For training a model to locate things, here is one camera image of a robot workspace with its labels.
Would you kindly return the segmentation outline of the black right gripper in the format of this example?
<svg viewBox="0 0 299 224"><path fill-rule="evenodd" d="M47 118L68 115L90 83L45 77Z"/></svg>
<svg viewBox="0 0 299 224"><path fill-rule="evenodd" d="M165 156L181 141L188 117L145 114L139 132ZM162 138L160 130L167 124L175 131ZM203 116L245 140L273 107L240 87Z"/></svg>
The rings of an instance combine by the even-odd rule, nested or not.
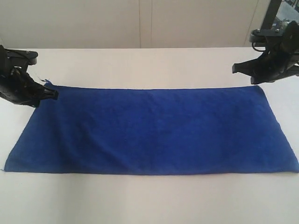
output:
<svg viewBox="0 0 299 224"><path fill-rule="evenodd" d="M284 22L274 36L266 37L267 56L242 63L234 63L232 73L251 76L251 84L273 83L299 75L299 25Z"/></svg>

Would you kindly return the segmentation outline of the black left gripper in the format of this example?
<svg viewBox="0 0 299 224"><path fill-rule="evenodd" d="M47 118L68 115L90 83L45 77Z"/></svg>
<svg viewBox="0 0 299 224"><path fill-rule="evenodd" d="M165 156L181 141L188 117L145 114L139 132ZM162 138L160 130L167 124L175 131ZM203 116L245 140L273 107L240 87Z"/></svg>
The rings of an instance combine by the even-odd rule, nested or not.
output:
<svg viewBox="0 0 299 224"><path fill-rule="evenodd" d="M58 99L58 91L46 86L32 92L33 79L19 67L13 67L6 48L0 47L0 97L16 105L38 108L40 100Z"/></svg>

